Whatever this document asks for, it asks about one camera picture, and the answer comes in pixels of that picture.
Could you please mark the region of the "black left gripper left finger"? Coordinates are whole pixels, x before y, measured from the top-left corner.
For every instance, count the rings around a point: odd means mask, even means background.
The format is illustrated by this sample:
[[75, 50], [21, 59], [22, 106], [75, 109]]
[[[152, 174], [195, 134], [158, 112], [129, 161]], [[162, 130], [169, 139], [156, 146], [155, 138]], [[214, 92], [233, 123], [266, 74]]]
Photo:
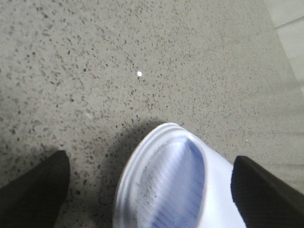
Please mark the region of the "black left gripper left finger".
[[0, 189], [0, 226], [52, 228], [66, 200], [69, 182], [67, 153], [56, 151]]

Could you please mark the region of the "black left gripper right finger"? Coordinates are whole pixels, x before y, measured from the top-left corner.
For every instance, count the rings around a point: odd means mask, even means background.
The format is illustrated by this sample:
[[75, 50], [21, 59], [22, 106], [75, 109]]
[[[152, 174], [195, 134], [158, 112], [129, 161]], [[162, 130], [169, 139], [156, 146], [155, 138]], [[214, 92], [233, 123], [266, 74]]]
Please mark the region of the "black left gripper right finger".
[[231, 193], [248, 228], [302, 228], [304, 196], [246, 156], [237, 156]]

